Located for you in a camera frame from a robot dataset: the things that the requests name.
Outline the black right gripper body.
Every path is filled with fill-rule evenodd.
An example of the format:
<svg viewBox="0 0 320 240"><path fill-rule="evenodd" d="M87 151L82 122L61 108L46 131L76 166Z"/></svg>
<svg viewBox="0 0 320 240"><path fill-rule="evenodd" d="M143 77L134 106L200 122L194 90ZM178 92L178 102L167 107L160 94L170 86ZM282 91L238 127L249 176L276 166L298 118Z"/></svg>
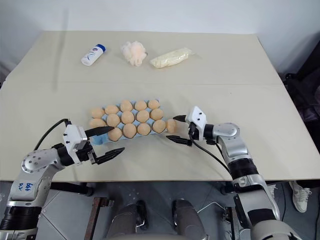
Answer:
<svg viewBox="0 0 320 240"><path fill-rule="evenodd" d="M195 145L196 147L200 147L196 141L199 140L199 130L197 129L197 126L195 123L191 122L189 124L188 128L188 135L189 135L189 140L187 141L187 145L191 147L192 145Z"/></svg>

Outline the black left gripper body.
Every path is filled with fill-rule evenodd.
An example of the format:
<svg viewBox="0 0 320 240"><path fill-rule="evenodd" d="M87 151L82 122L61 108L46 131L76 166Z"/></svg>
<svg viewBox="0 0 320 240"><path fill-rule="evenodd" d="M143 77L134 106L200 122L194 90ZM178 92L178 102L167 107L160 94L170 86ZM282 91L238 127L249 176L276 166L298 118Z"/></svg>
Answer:
<svg viewBox="0 0 320 240"><path fill-rule="evenodd" d="M98 164L98 157L89 141L85 143L82 149L77 150L76 156L80 163L90 161L92 165Z"/></svg>

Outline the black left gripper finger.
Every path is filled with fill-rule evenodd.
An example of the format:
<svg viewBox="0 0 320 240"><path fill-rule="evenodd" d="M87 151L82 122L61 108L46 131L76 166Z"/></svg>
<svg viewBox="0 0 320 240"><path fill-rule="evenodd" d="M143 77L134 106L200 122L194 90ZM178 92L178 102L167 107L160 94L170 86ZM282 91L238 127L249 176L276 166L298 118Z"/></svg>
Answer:
<svg viewBox="0 0 320 240"><path fill-rule="evenodd" d="M107 134L108 132L112 131L114 129L113 126L99 126L95 128L91 128L88 130L85 130L85 135L90 138L92 136L100 136L103 134Z"/></svg>
<svg viewBox="0 0 320 240"><path fill-rule="evenodd" d="M96 157L95 158L95 163L97 165L103 164L105 162L108 162L112 159L114 159L115 157L117 157L119 154L121 154L123 151L125 150L124 147L121 148L117 148L117 149L113 149L110 150L108 152L106 152L104 155Z"/></svg>

